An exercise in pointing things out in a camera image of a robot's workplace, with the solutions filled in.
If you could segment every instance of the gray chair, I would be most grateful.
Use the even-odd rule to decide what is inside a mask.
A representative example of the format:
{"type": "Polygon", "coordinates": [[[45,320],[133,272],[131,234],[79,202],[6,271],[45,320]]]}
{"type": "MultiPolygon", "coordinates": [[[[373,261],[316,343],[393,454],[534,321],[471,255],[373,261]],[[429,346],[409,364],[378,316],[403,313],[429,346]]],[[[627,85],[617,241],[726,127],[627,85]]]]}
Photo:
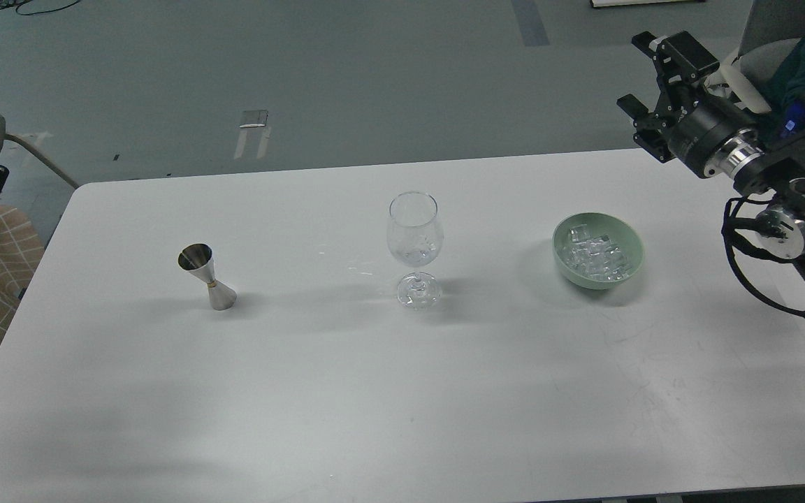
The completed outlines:
{"type": "Polygon", "coordinates": [[[734,98],[751,112],[767,114],[769,103],[757,90],[772,78],[805,34],[805,0],[754,0],[741,44],[720,61],[707,89],[734,98]]]}

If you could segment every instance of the black cable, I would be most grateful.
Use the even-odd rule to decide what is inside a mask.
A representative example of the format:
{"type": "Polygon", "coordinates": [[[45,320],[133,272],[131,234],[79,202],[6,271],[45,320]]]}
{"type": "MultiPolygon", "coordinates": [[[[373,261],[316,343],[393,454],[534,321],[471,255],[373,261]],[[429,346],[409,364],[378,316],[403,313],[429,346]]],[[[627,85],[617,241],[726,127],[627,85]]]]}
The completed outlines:
{"type": "MultiPolygon", "coordinates": [[[[725,225],[726,225],[726,221],[729,219],[729,217],[737,217],[738,216],[738,210],[741,209],[741,206],[744,206],[744,203],[769,204],[770,202],[771,201],[754,201],[754,200],[751,200],[751,198],[748,198],[748,197],[730,198],[728,200],[728,202],[725,204],[725,211],[724,211],[724,214],[723,214],[723,226],[724,226],[724,228],[725,228],[725,225]],[[732,210],[732,204],[733,203],[738,203],[734,207],[734,210],[732,210]]],[[[732,268],[732,273],[735,274],[735,277],[738,278],[738,283],[741,283],[741,286],[743,286],[745,290],[750,292],[750,294],[752,296],[756,297],[758,300],[760,300],[760,302],[763,302],[765,305],[768,305],[770,307],[776,308],[781,312],[786,312],[788,314],[799,316],[799,317],[805,319],[805,311],[799,311],[799,309],[792,309],[792,308],[787,307],[785,305],[780,305],[780,303],[776,302],[775,300],[770,299],[769,297],[766,296],[766,294],[763,294],[763,292],[760,292],[760,290],[757,290],[757,287],[753,286],[753,284],[751,284],[751,282],[750,282],[750,280],[748,280],[747,276],[744,276],[744,271],[741,271],[741,268],[738,266],[738,261],[735,260],[735,250],[734,250],[734,246],[732,246],[732,243],[729,242],[728,239],[725,239],[725,238],[723,239],[723,242],[725,243],[725,258],[727,258],[728,261],[729,261],[729,267],[732,268]]]]}
{"type": "Polygon", "coordinates": [[[35,16],[36,14],[48,14],[48,13],[56,13],[58,10],[67,9],[67,7],[76,6],[77,3],[80,3],[82,0],[73,0],[73,2],[68,3],[66,6],[58,7],[58,9],[51,9],[51,10],[37,10],[35,13],[22,13],[20,12],[20,7],[26,6],[27,3],[33,2],[33,0],[24,0],[23,2],[19,2],[14,6],[14,12],[18,13],[21,16],[35,16]]]}

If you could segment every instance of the stainless steel jigger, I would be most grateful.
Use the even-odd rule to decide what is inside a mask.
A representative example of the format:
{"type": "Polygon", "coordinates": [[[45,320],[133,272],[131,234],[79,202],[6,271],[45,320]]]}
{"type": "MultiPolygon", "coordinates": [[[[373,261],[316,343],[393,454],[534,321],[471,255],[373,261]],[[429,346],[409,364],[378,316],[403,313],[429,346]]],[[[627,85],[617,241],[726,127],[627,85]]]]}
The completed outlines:
{"type": "Polygon", "coordinates": [[[213,272],[213,249],[210,246],[203,242],[186,246],[179,254],[179,267],[207,284],[210,306],[213,309],[224,311],[234,305],[238,294],[221,281],[217,281],[213,272]]]}

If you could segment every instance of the gray floor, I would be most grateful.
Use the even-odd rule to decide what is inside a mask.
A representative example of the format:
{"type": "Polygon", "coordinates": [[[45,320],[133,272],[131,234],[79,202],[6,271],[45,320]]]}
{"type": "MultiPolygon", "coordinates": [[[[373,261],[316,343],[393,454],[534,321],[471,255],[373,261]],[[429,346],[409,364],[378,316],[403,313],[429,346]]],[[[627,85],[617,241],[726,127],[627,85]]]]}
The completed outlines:
{"type": "MultiPolygon", "coordinates": [[[[658,95],[630,37],[687,29],[724,57],[750,9],[750,0],[608,9],[536,0],[527,22],[549,42],[528,47],[514,3],[86,0],[33,17],[3,10],[0,113],[83,184],[620,149],[633,146],[632,129],[614,101],[658,95]],[[260,108],[268,138],[250,130],[240,147],[240,112],[260,108]]],[[[47,240],[71,190],[19,147],[0,163],[12,170],[3,203],[27,211],[47,240]]],[[[805,501],[805,489],[794,491],[703,501],[805,501]]]]}

